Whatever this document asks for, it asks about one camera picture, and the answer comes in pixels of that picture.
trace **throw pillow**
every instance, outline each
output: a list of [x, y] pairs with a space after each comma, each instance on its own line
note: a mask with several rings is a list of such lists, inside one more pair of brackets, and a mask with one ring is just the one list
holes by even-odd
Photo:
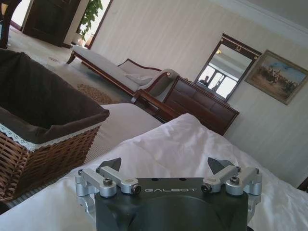
[[125, 76], [137, 83], [139, 86], [146, 85], [153, 79], [152, 76], [143, 76], [140, 74], [125, 74]]

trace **brown fabric lining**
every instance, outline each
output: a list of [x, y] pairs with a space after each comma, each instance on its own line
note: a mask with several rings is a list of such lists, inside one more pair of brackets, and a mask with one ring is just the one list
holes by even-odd
[[109, 111], [29, 56], [0, 49], [0, 123], [40, 144], [104, 121]]

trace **mirror frame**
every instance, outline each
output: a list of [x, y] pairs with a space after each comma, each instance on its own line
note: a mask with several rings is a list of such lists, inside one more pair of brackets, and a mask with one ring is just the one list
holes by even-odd
[[[206, 67], [208, 66], [208, 64], [210, 63], [210, 61], [212, 60], [212, 58], [214, 57], [214, 55], [216, 54], [217, 49], [221, 46], [221, 44], [231, 48], [232, 50], [244, 55], [245, 57], [249, 58], [252, 60], [252, 62], [249, 64], [249, 66], [246, 68], [246, 70], [244, 71], [244, 73], [240, 76], [239, 80], [237, 81], [236, 85], [234, 86], [234, 88], [232, 89], [232, 91], [229, 93], [229, 95], [226, 98], [223, 98], [222, 96], [220, 96], [219, 94], [217, 94], [216, 92], [212, 91], [209, 88], [206, 88], [204, 86], [202, 86], [202, 84], [198, 84], [198, 79], [201, 76], [201, 74], [204, 72], [204, 70], [206, 69]], [[207, 62], [205, 63], [205, 65], [202, 67], [200, 73], [198, 74], [196, 80], [194, 81], [194, 83], [200, 87], [202, 87], [203, 89], [213, 93], [214, 95], [216, 95], [217, 97], [219, 97], [220, 99], [222, 99], [223, 101], [228, 101], [228, 99], [232, 96], [232, 94], [234, 93], [234, 91], [236, 90], [236, 88], [239, 86], [240, 82], [242, 81], [242, 79], [246, 76], [247, 72], [250, 70], [250, 68], [252, 67], [252, 65], [255, 63], [255, 61], [257, 61], [257, 59], [262, 55], [261, 52], [243, 44], [242, 42], [226, 35], [226, 34], [222, 34], [222, 37], [219, 41], [219, 43], [217, 44], [217, 46], [215, 47], [214, 51], [212, 52], [211, 56], [208, 58]]]

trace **picture frame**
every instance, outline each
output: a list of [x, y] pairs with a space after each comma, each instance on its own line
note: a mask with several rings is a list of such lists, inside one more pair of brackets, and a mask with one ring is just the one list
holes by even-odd
[[245, 82], [288, 105], [308, 81], [308, 71], [266, 50], [248, 73]]

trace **rug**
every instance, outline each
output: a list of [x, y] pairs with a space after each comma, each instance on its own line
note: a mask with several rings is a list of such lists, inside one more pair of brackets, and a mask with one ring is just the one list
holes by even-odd
[[87, 95], [89, 98], [96, 101], [99, 105], [119, 103], [113, 101], [107, 94], [100, 92], [94, 87], [85, 84], [78, 84], [77, 89]]

